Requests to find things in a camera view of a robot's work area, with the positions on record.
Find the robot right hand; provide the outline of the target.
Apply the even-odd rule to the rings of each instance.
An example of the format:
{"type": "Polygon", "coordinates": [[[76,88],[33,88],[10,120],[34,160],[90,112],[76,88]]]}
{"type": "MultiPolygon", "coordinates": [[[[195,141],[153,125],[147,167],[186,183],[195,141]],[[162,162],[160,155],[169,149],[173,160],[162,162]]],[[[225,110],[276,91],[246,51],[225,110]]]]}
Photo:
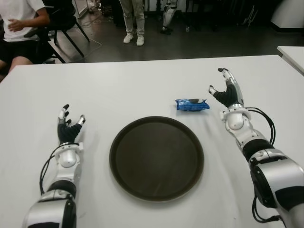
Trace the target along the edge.
{"type": "Polygon", "coordinates": [[[233,105],[244,107],[243,95],[233,74],[226,68],[218,68],[218,71],[223,74],[226,82],[226,90],[220,92],[210,85],[209,93],[227,108],[233,105]]]}

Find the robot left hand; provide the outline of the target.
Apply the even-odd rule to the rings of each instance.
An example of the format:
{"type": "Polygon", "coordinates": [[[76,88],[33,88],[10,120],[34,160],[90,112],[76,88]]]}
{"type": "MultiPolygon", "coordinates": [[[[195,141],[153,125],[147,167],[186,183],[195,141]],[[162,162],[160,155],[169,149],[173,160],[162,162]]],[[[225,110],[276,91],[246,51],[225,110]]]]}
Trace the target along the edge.
{"type": "Polygon", "coordinates": [[[68,108],[69,104],[64,105],[58,115],[57,136],[60,145],[65,143],[74,143],[76,137],[82,129],[82,126],[86,122],[85,116],[81,115],[79,120],[74,125],[71,125],[71,119],[66,120],[67,116],[69,115],[68,108]]]}

